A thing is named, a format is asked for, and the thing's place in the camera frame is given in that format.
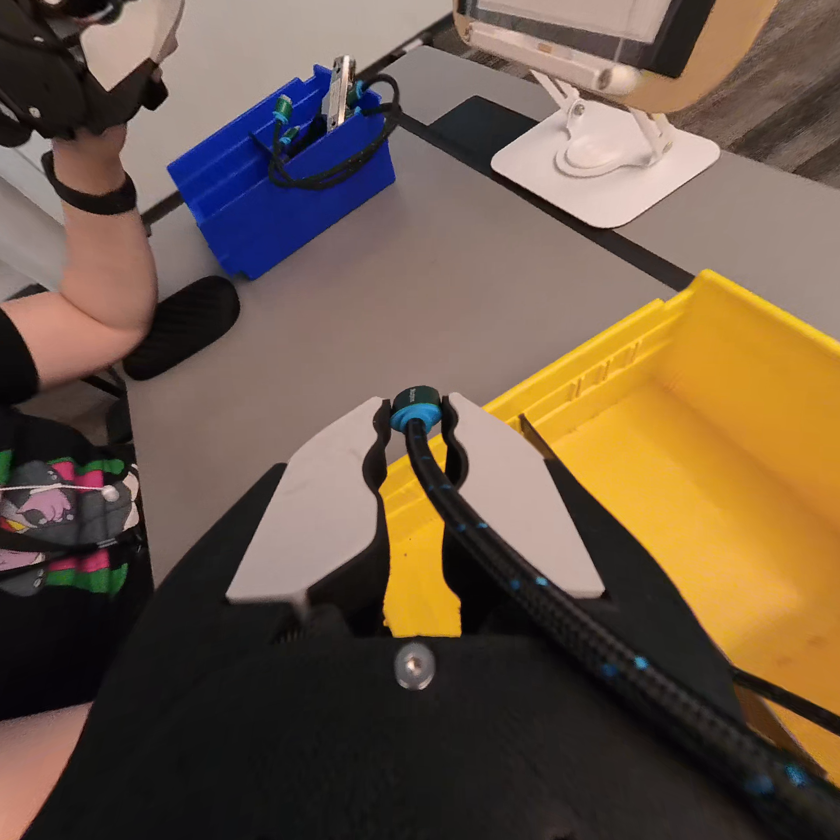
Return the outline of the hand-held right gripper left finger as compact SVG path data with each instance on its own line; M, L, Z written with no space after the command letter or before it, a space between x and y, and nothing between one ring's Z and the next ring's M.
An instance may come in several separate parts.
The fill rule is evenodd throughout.
M374 396L290 457L227 591L279 603L303 622L336 609L357 634L384 634L391 548L381 488L391 403Z

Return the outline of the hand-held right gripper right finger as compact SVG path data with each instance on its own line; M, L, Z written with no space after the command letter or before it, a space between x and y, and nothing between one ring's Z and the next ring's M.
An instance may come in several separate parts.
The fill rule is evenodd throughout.
M445 475L449 483L534 569L564 594L595 602L606 587L562 499L545 459L524 436L467 397L444 405ZM462 634L506 627L508 596L457 543L447 528L444 580L459 601Z

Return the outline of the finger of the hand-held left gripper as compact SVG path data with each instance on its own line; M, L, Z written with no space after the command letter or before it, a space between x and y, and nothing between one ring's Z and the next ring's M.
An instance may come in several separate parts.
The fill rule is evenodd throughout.
M111 91L145 62L158 67L171 54L184 1L123 2L116 17L90 23L80 32L87 69Z

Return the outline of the yellow storage bin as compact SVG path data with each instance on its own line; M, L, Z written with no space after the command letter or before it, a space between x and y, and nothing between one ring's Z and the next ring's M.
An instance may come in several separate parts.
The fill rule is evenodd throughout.
M711 271L484 406L644 665L838 784L838 341Z

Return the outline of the blue storage bin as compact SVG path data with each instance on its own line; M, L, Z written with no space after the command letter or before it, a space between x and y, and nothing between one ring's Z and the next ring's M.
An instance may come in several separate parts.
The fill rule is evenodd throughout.
M392 185L389 140L403 114L396 80L354 81L328 133L331 69L289 80L183 153L167 171L218 264L256 280Z

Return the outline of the person's left forearm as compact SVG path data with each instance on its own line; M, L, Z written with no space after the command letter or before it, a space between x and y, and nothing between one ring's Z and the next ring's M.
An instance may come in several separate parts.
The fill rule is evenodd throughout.
M96 215L62 204L66 265L58 290L5 302L43 388L121 362L147 336L158 302L149 239L136 209Z

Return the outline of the person's left hand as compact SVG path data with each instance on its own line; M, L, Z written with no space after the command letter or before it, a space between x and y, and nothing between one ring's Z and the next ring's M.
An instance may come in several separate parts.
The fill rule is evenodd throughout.
M99 134L80 130L73 140L52 140L58 182L88 195L106 195L120 189L126 180L121 154L127 134L127 125L120 124Z

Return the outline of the black wristband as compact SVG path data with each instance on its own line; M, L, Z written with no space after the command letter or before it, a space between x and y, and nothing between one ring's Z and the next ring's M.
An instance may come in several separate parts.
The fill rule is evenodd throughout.
M58 198L70 207L98 216L118 216L130 213L137 208L137 190L133 179L127 173L123 174L123 181L118 189L101 195L89 194L66 185L57 177L52 151L42 154L40 163L48 183L53 187Z

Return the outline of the silver adapter hub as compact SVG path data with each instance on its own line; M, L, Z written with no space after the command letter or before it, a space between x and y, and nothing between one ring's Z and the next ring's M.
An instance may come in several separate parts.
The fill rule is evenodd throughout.
M355 59L342 55L333 60L329 92L322 103L322 114L330 133L343 125L354 97Z

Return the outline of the person's printed black shirt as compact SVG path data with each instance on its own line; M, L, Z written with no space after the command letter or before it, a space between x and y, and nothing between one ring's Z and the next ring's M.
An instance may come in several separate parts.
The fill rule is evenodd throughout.
M3 720L91 701L154 590L133 447L22 413L38 388L3 313Z

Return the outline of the instruction sheet display stand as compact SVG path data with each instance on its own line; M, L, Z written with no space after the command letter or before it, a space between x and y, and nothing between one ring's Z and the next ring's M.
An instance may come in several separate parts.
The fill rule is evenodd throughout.
M775 1L458 1L468 45L519 63L556 111L499 150L497 175L593 228L624 226L714 165L668 115L742 62Z

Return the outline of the black desk grommet cover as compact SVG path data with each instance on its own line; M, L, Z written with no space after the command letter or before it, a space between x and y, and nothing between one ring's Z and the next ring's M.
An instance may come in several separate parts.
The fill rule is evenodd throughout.
M471 97L429 125L444 141L481 159L530 131L539 121L483 97Z

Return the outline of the person's bare leg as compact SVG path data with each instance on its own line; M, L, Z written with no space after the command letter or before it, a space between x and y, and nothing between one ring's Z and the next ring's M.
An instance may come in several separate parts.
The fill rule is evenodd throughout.
M1 723L1 838L18 839L67 766L91 703Z

